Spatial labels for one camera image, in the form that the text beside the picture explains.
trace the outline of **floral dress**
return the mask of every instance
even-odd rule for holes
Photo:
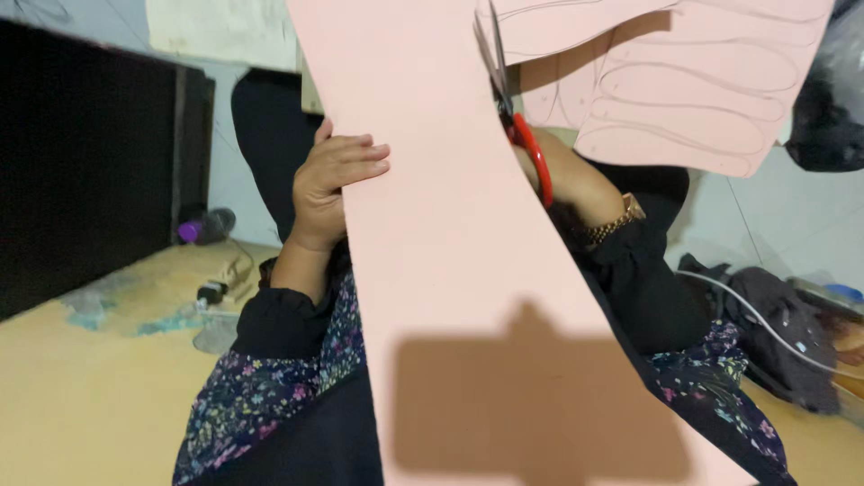
[[[751,449],[769,462],[778,483],[794,484],[786,469],[780,437],[740,389],[747,360],[736,346],[737,337],[731,323],[713,323],[701,344],[683,352],[645,358],[656,373],[655,379],[646,383],[655,396],[697,430],[701,418],[719,417],[724,426],[735,431],[738,440],[732,446]],[[340,281],[321,352],[314,359],[260,359],[235,351],[219,359],[192,405],[173,484],[189,483],[241,457],[281,423],[365,365],[357,292],[349,272]],[[695,411],[696,419],[688,419],[685,410]],[[721,449],[729,445],[718,444]]]

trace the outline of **purple bottle cap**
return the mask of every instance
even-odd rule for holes
[[[194,243],[201,235],[201,221],[189,221],[177,228],[180,239],[187,243]]]

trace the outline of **hand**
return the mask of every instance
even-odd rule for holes
[[[315,145],[294,175],[296,218],[289,239],[312,252],[330,252],[346,235],[341,188],[384,174],[388,145],[372,145],[372,135],[333,137],[325,119]]]
[[[573,149],[542,128],[531,127],[540,145],[552,179],[552,195],[557,201],[574,205],[586,227],[599,227],[624,214],[620,191]],[[514,146],[513,151],[531,185],[537,190],[537,170],[528,153]]]

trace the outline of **white paper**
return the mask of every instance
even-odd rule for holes
[[[147,0],[158,51],[299,72],[283,0]]]

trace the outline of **red scissor handle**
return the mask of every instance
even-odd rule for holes
[[[513,143],[525,149],[534,161],[537,180],[540,181],[540,200],[543,202],[543,207],[549,209],[552,207],[552,177],[549,175],[549,167],[546,166],[546,157],[543,156],[540,144],[537,143],[521,113],[513,113],[513,129],[515,138]]]

